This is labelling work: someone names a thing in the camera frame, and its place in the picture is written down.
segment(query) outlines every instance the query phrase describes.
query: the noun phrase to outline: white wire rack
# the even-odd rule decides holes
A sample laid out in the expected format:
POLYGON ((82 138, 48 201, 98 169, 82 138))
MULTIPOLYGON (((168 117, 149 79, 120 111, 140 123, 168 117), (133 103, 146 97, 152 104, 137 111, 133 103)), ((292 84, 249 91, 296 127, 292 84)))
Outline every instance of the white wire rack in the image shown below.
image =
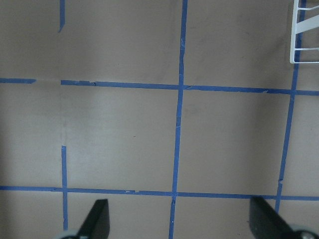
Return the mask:
POLYGON ((313 16, 307 20, 303 20, 297 22, 297 16, 299 10, 311 11, 314 9, 319 8, 318 6, 306 8, 306 7, 299 7, 299 0, 295 0, 294 2, 294 13, 293 13, 293 24, 292 24, 292 32, 291 32, 291 46, 290 46, 290 62, 295 63, 319 63, 318 61, 296 61, 295 59, 295 52, 296 51, 312 51, 317 50, 319 51, 319 47, 313 48, 296 48, 296 35, 316 27, 319 27, 319 15, 313 16))

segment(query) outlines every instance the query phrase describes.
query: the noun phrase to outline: metal screw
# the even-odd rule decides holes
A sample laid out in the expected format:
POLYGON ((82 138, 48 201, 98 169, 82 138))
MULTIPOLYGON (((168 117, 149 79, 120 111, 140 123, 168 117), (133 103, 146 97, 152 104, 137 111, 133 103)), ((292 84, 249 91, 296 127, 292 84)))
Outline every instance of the metal screw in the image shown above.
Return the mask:
POLYGON ((314 235, 308 232, 302 232, 301 233, 301 238, 302 239, 315 239, 314 235))

